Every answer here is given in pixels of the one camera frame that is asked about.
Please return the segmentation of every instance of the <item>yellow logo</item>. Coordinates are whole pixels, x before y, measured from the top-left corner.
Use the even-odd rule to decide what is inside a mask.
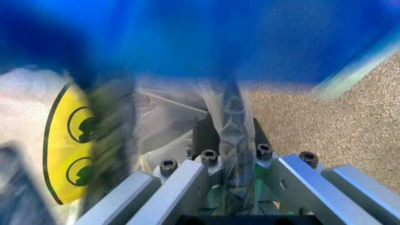
[[[81,197],[90,174],[95,118],[84,93],[67,84],[47,119],[43,144],[46,185],[59,204]]]

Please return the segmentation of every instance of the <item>black bolt head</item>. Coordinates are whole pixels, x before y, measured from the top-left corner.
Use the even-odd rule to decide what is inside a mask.
[[[270,160],[272,158],[272,149],[267,144],[257,145],[257,158],[262,160]]]
[[[317,168],[318,165],[318,157],[312,152],[309,151],[303,151],[299,154],[299,157],[306,162],[308,165],[310,165],[312,168]]]
[[[160,172],[163,176],[169,177],[178,168],[178,162],[173,158],[166,158],[160,162]]]
[[[201,152],[201,162],[204,165],[215,165],[218,162],[218,153],[211,149]]]

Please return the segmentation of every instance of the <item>metal bracket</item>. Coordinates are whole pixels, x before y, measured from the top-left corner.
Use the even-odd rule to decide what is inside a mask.
[[[206,167],[185,160],[127,224],[175,224],[196,213],[209,189]]]
[[[75,225],[124,224],[160,186],[160,179],[134,172],[79,218]]]
[[[264,179],[291,211],[299,212],[305,207],[323,224],[380,224],[299,156],[273,160]]]
[[[322,172],[322,176],[383,224],[400,224],[400,196],[351,165]]]

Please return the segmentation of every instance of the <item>blue fabric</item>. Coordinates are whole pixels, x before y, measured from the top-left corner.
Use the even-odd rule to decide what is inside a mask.
[[[0,67],[316,85],[399,25],[398,0],[0,0]]]

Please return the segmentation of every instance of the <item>floor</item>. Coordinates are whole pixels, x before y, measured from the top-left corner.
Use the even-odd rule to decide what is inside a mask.
[[[279,154],[312,151],[326,166],[355,165],[400,193],[400,53],[334,100],[276,90],[251,98]]]

